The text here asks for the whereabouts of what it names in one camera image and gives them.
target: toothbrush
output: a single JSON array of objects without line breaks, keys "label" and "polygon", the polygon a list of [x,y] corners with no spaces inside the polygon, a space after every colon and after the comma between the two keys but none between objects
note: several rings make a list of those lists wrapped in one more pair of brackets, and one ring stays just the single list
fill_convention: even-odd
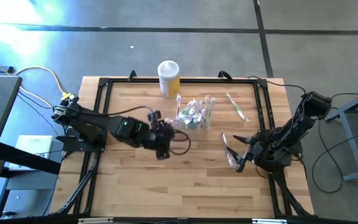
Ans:
[{"label": "toothbrush", "polygon": [[231,103],[234,105],[235,110],[237,111],[237,113],[240,115],[240,117],[245,121],[249,121],[249,119],[241,112],[240,107],[233,101],[233,99],[231,98],[231,96],[229,95],[229,93],[226,93],[227,98],[231,101]]}]

